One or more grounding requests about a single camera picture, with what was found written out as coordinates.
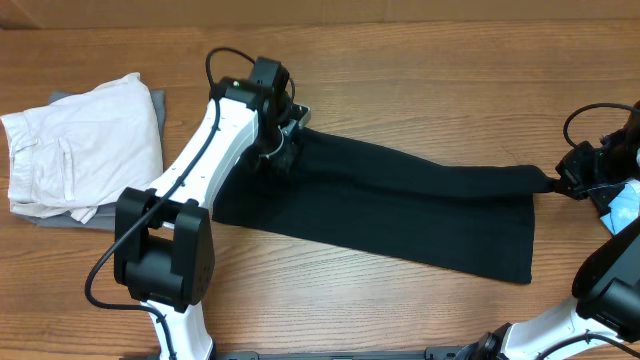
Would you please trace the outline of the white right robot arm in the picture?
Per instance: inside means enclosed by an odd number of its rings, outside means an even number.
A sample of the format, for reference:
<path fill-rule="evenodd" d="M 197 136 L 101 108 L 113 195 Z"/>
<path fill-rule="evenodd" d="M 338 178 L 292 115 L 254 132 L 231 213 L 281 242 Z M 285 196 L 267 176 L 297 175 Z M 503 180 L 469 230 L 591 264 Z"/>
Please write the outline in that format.
<path fill-rule="evenodd" d="M 506 323 L 456 353 L 458 359 L 566 359 L 612 345 L 638 357 L 639 107 L 625 125 L 600 140 L 573 143 L 558 163 L 556 193 L 590 199 L 610 219 L 612 237 L 581 265 L 572 294 L 545 313 Z"/>

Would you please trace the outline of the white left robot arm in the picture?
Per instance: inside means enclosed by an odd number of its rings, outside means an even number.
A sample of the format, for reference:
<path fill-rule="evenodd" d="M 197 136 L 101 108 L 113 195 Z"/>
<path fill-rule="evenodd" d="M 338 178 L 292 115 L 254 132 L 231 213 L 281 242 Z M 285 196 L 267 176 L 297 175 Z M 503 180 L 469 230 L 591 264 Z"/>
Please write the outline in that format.
<path fill-rule="evenodd" d="M 294 93 L 288 70 L 264 57 L 246 79 L 213 82 L 205 117 L 179 157 L 148 189 L 128 188 L 117 200 L 114 278 L 150 315 L 159 358 L 214 358 L 201 304 L 215 265 L 213 204 L 239 161 L 275 174 L 291 168 L 294 136 L 310 115 Z"/>

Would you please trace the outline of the black t-shirt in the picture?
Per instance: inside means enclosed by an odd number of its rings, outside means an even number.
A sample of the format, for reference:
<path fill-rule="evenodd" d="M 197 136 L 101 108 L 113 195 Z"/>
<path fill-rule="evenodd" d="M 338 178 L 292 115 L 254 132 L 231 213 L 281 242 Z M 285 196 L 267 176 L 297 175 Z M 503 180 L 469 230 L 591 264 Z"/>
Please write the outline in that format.
<path fill-rule="evenodd" d="M 532 165 L 442 166 L 311 129 L 286 174 L 239 163 L 216 222 L 527 284 L 534 197 L 552 189 Z"/>

